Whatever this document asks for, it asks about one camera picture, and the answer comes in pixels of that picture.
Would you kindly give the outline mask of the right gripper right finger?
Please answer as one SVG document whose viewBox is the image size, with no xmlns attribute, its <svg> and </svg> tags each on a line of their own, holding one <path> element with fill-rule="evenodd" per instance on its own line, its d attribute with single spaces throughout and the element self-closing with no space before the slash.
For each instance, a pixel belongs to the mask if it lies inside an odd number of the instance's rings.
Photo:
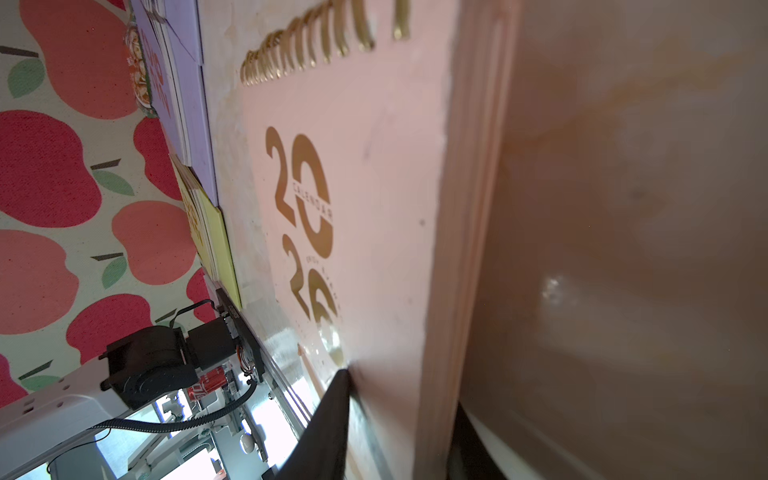
<svg viewBox="0 0 768 480">
<path fill-rule="evenodd" d="M 498 467 L 483 445 L 462 405 L 456 412 L 447 478 L 497 479 Z"/>
</svg>

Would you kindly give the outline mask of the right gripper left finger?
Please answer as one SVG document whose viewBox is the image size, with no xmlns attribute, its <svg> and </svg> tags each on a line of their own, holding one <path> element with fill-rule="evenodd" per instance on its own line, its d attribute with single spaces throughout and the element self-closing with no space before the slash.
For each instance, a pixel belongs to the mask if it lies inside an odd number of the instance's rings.
<svg viewBox="0 0 768 480">
<path fill-rule="evenodd" d="M 338 370 L 276 480 L 345 477 L 351 391 L 351 374 Z"/>
</svg>

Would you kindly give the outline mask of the pink 2026 calendar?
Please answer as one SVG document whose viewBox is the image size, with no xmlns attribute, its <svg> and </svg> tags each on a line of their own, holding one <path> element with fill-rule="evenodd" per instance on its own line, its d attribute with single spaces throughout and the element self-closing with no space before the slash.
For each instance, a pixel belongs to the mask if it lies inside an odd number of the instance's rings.
<svg viewBox="0 0 768 480">
<path fill-rule="evenodd" d="M 364 479 L 442 479 L 521 5 L 272 1 L 240 68 L 278 306 Z"/>
</svg>

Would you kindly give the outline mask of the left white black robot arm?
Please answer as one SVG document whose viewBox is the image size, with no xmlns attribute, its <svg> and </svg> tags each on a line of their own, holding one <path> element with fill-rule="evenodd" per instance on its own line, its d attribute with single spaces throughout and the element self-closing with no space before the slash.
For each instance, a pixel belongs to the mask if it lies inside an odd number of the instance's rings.
<svg viewBox="0 0 768 480">
<path fill-rule="evenodd" d="M 223 319 L 188 333 L 147 327 L 111 343 L 76 371 L 1 409 L 1 476 L 21 475 L 91 428 L 193 386 L 235 352 Z"/>
</svg>

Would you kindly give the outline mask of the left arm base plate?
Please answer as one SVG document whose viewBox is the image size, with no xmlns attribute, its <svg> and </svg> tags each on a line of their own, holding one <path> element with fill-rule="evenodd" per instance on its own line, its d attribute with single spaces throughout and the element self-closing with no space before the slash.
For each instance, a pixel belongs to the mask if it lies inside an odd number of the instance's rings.
<svg viewBox="0 0 768 480">
<path fill-rule="evenodd" d="M 218 310 L 224 315 L 236 341 L 241 370 L 259 383 L 263 382 L 266 366 L 257 337 L 223 287 L 216 289 L 216 296 L 219 301 Z"/>
</svg>

